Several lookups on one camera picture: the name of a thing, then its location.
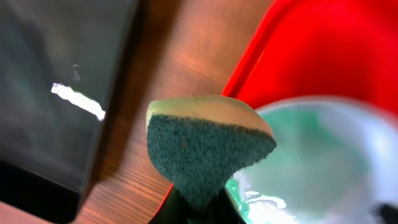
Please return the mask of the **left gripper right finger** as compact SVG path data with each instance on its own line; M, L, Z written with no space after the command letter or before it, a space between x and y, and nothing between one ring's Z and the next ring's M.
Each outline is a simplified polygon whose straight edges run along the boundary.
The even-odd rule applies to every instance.
M211 203L211 224L246 224L224 187Z

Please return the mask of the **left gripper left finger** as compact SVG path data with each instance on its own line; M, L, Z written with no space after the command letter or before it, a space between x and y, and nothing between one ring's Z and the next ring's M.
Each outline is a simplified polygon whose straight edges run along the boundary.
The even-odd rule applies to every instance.
M149 224L187 224L189 205L172 184Z

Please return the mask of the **green yellow sponge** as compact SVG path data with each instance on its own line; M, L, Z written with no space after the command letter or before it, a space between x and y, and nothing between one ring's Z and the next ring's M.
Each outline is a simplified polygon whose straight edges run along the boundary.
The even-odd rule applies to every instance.
M235 172L265 159L277 145L249 105L221 95L150 102L146 133L151 163L200 213Z

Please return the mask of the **white plate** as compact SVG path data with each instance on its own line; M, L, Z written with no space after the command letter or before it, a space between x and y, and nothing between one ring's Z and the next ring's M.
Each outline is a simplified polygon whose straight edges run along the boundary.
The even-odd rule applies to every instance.
M277 147L226 190L247 223L396 223L397 117L342 98L257 109Z

